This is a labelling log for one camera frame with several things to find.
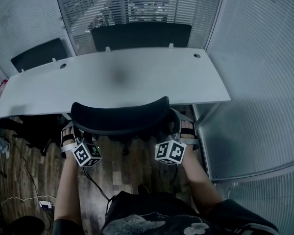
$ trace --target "window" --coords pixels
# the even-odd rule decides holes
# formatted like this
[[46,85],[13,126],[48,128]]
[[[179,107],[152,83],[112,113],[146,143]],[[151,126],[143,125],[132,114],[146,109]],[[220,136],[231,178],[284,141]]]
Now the window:
[[219,0],[59,0],[77,54],[96,51],[93,28],[133,22],[192,25],[189,45],[203,47],[218,3]]

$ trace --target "window blinds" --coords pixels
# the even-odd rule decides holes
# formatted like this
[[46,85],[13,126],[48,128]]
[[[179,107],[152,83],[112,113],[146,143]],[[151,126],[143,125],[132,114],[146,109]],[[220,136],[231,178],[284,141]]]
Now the window blinds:
[[18,71],[11,58],[55,38],[66,38],[57,0],[0,0],[0,67]]
[[193,26],[190,43],[203,47],[219,0],[60,0],[78,54],[95,52],[91,29],[132,22],[163,22]]
[[234,199],[279,229],[294,234],[294,172],[273,178],[216,184],[223,199]]
[[212,178],[294,162],[294,0],[226,0],[219,18],[207,54],[232,101],[203,126]]

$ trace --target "wooden floor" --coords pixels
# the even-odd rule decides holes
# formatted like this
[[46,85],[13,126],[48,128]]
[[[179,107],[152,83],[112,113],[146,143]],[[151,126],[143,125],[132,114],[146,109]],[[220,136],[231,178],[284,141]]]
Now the wooden floor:
[[[187,115],[190,115],[190,109],[187,109]],[[56,197],[64,162],[59,148],[52,144],[47,155],[42,157],[39,150],[29,149],[21,139],[12,137],[12,134],[14,134],[13,131],[1,132],[1,136],[11,142],[11,154],[7,160],[5,155],[0,153],[0,169],[7,174],[7,179],[0,175],[0,202],[10,197],[26,199],[36,196],[34,185],[20,153],[27,161],[39,196]],[[122,146],[118,142],[110,141],[108,138],[100,137],[97,144],[103,159],[87,170],[109,198],[121,190],[136,194],[136,188],[141,183],[146,183],[152,192],[172,192],[170,180],[174,175],[175,166],[154,160],[155,140],[133,141],[128,156],[122,155]],[[97,234],[104,225],[107,201],[97,187],[85,177],[81,168],[78,179],[85,234]],[[179,166],[178,177],[174,185],[177,188],[177,197],[190,205],[189,187],[182,166]],[[40,200],[56,204],[56,200],[52,197],[40,198]],[[37,198],[26,201],[7,200],[4,204],[0,204],[0,215],[5,224],[25,215],[36,216],[44,221],[46,229],[49,228],[49,221],[39,207]],[[46,231],[45,234],[52,234],[52,227],[51,231]]]

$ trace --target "black shirt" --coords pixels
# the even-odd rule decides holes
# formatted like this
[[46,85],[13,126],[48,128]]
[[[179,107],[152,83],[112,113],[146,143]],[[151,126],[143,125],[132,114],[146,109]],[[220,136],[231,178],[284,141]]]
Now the black shirt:
[[[120,192],[112,201],[103,235],[277,235],[277,228],[233,200],[214,206],[207,215],[196,213],[169,193],[133,195]],[[58,219],[54,234],[83,235],[76,223]]]

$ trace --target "desk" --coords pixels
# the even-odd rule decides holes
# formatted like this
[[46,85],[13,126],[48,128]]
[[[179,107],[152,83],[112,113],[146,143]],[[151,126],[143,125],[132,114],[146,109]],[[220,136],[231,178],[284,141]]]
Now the desk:
[[12,76],[0,98],[0,118],[69,113],[74,102],[137,106],[163,96],[171,105],[230,101],[204,50],[137,48],[71,57]]

